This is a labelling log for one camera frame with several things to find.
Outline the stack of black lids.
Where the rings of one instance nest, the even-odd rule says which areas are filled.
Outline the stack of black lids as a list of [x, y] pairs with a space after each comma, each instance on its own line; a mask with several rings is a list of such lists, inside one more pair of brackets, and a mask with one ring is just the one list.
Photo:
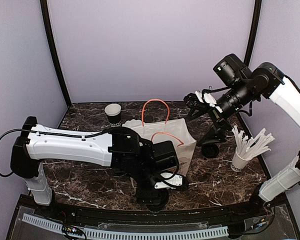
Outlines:
[[216, 158], [219, 152], [219, 147], [216, 144], [205, 144], [201, 147], [201, 153], [206, 158]]

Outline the kraft paper bag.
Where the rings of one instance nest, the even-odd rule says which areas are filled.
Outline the kraft paper bag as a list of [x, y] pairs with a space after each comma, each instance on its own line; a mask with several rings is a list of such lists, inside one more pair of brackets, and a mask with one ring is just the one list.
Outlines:
[[[152, 123], [145, 122], [145, 109], [150, 102], [161, 102], [167, 108], [167, 115], [164, 121]], [[153, 98], [148, 100], [142, 107], [141, 119], [127, 120], [122, 126], [137, 132], [142, 138], [152, 141], [154, 144], [164, 141], [172, 141], [178, 161], [178, 173], [186, 176], [195, 151], [197, 141], [188, 131], [184, 118], [170, 120], [170, 108], [161, 99]]]

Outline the stack of paper cups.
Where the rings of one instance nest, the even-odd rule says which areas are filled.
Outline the stack of paper cups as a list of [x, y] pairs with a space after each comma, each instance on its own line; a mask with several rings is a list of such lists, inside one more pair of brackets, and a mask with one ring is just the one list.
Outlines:
[[111, 127], [120, 127], [122, 125], [121, 110], [121, 105], [117, 103], [109, 104], [104, 108]]

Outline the black paper coffee cup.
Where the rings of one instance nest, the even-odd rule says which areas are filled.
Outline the black paper coffee cup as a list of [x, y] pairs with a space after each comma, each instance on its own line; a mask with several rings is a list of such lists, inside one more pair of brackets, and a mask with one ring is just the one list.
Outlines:
[[165, 206], [167, 204], [166, 203], [160, 203], [160, 204], [147, 204], [146, 207], [149, 211], [153, 212], [153, 213], [157, 213], [162, 211]]

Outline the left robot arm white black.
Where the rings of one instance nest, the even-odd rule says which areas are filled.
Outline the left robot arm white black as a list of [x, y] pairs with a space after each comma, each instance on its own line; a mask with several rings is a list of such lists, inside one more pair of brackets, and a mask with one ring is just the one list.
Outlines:
[[169, 200], [169, 190], [182, 190], [186, 178], [171, 168], [179, 168], [170, 140], [153, 143], [128, 127], [110, 127], [99, 132], [49, 128], [29, 116], [18, 129], [11, 151], [11, 172], [26, 182], [34, 201], [50, 218], [57, 218], [60, 206], [45, 176], [42, 160], [57, 159], [92, 163], [118, 169], [135, 180], [136, 200], [150, 211], [161, 211]]

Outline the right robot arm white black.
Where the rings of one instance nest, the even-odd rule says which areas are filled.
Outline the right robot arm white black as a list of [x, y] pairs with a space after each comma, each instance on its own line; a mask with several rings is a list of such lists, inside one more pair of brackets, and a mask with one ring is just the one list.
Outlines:
[[[257, 54], [252, 57], [251, 67], [254, 69], [262, 62], [274, 63], [300, 88], [300, 54], [293, 52], [275, 53], [274, 55]], [[271, 151], [262, 155], [267, 170], [271, 176], [274, 176], [297, 155], [300, 149], [299, 127], [283, 110], [266, 99], [254, 102], [253, 116], [245, 117], [244, 120], [253, 134], [266, 128], [276, 138], [270, 146]]]

